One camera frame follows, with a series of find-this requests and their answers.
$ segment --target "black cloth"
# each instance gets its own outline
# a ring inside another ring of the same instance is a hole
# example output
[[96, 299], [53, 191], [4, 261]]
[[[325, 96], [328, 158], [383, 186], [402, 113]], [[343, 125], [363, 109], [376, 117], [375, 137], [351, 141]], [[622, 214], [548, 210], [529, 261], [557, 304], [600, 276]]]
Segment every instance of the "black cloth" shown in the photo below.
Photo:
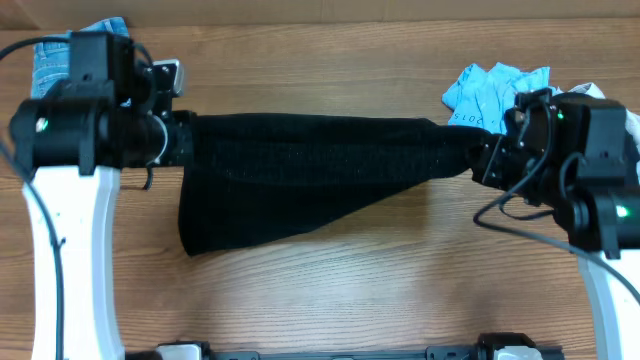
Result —
[[426, 119], [237, 114], [192, 122], [180, 237], [189, 255], [313, 231], [433, 178], [468, 169], [488, 133]]

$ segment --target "denim jeans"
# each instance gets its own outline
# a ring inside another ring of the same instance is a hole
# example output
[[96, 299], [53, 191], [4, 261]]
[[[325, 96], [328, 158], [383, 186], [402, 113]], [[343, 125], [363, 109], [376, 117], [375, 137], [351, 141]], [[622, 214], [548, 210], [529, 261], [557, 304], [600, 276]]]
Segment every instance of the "denim jeans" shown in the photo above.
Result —
[[[108, 31], [118, 35], [129, 36], [127, 25], [121, 17], [115, 17], [99, 21], [83, 31]], [[69, 37], [69, 32], [64, 35], [52, 35]], [[49, 88], [60, 79], [69, 76], [69, 44], [46, 43], [37, 44], [34, 47], [33, 74], [31, 83], [31, 97], [43, 97]]]

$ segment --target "green led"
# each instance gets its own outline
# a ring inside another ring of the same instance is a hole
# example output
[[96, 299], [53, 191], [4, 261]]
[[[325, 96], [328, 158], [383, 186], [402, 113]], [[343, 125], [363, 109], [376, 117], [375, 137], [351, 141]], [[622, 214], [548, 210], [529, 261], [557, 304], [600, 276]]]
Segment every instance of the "green led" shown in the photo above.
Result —
[[625, 218], [631, 215], [631, 212], [629, 211], [629, 209], [620, 205], [616, 205], [616, 213], [618, 214], [618, 217], [622, 217], [622, 218]]

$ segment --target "blue cloth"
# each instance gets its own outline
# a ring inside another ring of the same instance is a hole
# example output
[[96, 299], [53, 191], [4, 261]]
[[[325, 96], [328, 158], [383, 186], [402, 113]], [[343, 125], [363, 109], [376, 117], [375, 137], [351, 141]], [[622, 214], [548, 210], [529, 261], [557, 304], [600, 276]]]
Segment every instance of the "blue cloth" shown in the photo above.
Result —
[[516, 93], [548, 87], [550, 72], [549, 67], [543, 67], [526, 73], [501, 63], [486, 72], [472, 64], [442, 95], [442, 102], [453, 110], [449, 125], [504, 134], [504, 112], [515, 104]]
[[[127, 25], [121, 17], [99, 21], [83, 31], [109, 31], [118, 35], [129, 36]], [[60, 79], [69, 76], [69, 45], [64, 43], [37, 44], [34, 47], [31, 97], [43, 97], [49, 88]]]

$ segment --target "wooden table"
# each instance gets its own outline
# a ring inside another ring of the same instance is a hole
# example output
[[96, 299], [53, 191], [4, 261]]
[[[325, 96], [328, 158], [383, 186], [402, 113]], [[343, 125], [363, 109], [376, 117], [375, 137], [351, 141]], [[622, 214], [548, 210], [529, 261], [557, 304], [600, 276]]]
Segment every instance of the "wooden table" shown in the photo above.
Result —
[[[0, 45], [40, 35], [2, 32]], [[186, 65], [176, 108], [201, 114], [290, 112], [426, 116], [470, 63], [531, 70], [552, 84], [594, 81], [640, 110], [637, 19], [462, 21], [133, 29], [156, 59]], [[0, 127], [28, 96], [31, 51], [0, 64]], [[115, 301], [130, 350], [206, 339], [215, 350], [420, 349], [525, 332], [595, 358], [591, 310], [576, 260], [479, 229], [473, 213], [498, 192], [465, 173], [431, 181], [314, 233], [189, 258], [177, 229], [181, 169], [150, 192], [125, 189], [114, 226]], [[125, 170], [123, 187], [143, 171]], [[0, 162], [0, 358], [28, 359], [33, 253], [21, 184]], [[497, 215], [491, 215], [496, 221]], [[552, 222], [518, 226], [558, 238]]]

